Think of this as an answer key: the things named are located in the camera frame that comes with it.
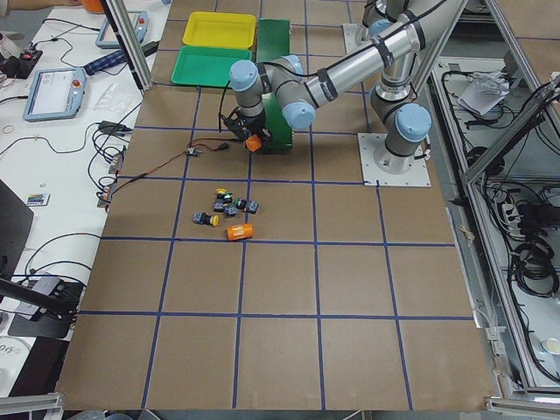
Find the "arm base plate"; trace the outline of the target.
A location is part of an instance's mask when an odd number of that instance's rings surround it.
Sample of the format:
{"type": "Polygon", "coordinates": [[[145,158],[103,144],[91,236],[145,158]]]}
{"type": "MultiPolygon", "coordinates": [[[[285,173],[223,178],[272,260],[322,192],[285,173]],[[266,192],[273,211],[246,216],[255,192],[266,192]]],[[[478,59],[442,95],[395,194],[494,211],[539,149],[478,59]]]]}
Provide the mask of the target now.
{"type": "Polygon", "coordinates": [[[431,187],[422,147],[409,157],[398,157],[389,152],[385,134],[359,133],[358,144],[364,186],[431,187]]]}
{"type": "Polygon", "coordinates": [[[360,50],[370,43],[369,29],[363,24],[342,25],[346,54],[360,50]]]}

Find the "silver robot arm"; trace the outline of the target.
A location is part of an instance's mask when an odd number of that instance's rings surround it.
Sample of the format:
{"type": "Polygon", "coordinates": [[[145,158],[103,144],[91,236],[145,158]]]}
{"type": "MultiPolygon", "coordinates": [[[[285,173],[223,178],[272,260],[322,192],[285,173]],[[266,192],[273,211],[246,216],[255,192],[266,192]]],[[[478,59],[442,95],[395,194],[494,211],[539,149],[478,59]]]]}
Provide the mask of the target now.
{"type": "Polygon", "coordinates": [[[313,73],[304,73],[295,55],[238,60],[229,70],[237,105],[227,115],[218,114],[219,126],[245,144],[264,146],[277,137],[267,124],[264,95],[276,97],[292,129],[305,130],[320,107],[375,74],[381,75],[381,92],[404,104],[415,55],[441,40],[465,6],[463,1],[368,1],[357,50],[313,73]]]}

